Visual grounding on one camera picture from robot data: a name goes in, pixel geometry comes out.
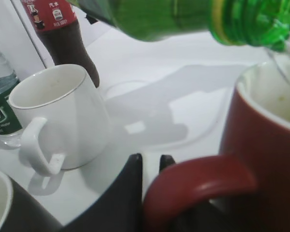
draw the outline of clear plastic bottle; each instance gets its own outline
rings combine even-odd
[[[11,147],[20,146],[22,127],[8,103],[12,89],[19,83],[15,71],[0,52],[0,140]]]

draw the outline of white mug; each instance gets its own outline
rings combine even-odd
[[[28,77],[9,102],[24,128],[20,155],[40,175],[80,167],[109,142],[102,98],[79,65],[58,65]]]

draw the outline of green label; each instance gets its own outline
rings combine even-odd
[[[0,94],[0,135],[12,134],[22,129],[8,102],[11,91],[18,83],[19,81],[7,91]]]

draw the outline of dark brown bottle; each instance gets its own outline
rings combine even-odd
[[[72,6],[65,0],[21,0],[21,2],[55,65],[83,66],[98,87],[99,74],[84,47],[79,22]]]

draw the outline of bottle label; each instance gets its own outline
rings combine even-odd
[[[12,134],[22,129],[8,102],[11,91],[16,85],[18,85],[18,83],[19,81],[17,81],[15,85],[7,91],[0,94],[0,135]]]
[[[77,20],[73,7],[65,0],[21,0],[35,30],[59,29]]]

